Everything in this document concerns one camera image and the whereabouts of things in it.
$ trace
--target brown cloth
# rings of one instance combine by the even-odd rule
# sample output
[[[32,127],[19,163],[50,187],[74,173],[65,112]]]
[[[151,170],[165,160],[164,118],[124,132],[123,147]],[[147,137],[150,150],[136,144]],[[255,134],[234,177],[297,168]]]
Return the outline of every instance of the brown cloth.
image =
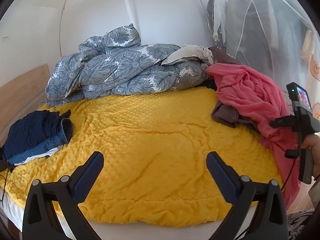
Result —
[[[216,122],[236,128],[239,123],[247,124],[248,128],[260,133],[255,122],[249,117],[239,115],[237,109],[233,106],[226,106],[220,101],[217,102],[211,114],[212,119]]]
[[[213,58],[218,60],[218,63],[241,65],[239,60],[229,56],[221,49],[210,47],[209,50],[211,50]]]

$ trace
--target blue textured pad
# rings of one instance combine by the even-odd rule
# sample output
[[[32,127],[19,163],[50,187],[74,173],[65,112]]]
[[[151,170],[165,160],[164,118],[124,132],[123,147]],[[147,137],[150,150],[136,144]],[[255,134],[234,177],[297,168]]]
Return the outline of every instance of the blue textured pad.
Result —
[[[237,190],[235,184],[229,178],[226,171],[217,161],[213,154],[207,155],[207,168],[216,182],[223,198],[226,202],[235,204],[237,202]]]
[[[79,204],[85,201],[104,164],[102,153],[98,153],[73,187],[72,200]]]

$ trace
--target silver screw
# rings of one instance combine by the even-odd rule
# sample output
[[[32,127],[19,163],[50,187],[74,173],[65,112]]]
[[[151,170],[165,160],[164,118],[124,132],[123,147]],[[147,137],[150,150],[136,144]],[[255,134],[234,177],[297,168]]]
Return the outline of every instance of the silver screw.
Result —
[[[241,180],[242,180],[243,182],[249,182],[249,181],[250,181],[250,178],[249,178],[247,175],[243,175],[243,176],[241,176]]]
[[[275,179],[271,180],[271,184],[273,186],[278,186],[279,185],[278,181],[276,181]]]
[[[39,184],[39,179],[35,179],[33,182],[32,182],[32,185],[33,186],[37,186]]]
[[[61,178],[62,182],[67,182],[68,180],[69,180],[69,176],[67,176],[67,175],[62,176],[62,178]]]

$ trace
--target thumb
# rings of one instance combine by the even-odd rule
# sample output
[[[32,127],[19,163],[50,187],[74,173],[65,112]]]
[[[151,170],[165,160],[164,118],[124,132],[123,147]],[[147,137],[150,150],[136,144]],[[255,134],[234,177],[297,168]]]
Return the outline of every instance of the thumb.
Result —
[[[301,144],[301,148],[302,149],[307,149],[308,147],[312,148],[319,144],[320,144],[320,137],[315,134],[309,134],[306,136],[303,143]]]

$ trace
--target headboard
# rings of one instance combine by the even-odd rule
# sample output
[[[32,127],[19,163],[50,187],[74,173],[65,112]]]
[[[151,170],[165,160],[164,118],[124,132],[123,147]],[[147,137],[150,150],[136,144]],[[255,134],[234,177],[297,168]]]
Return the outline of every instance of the headboard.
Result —
[[[0,87],[0,144],[5,142],[10,126],[34,111],[46,99],[44,92],[50,78],[47,64],[30,70]]]

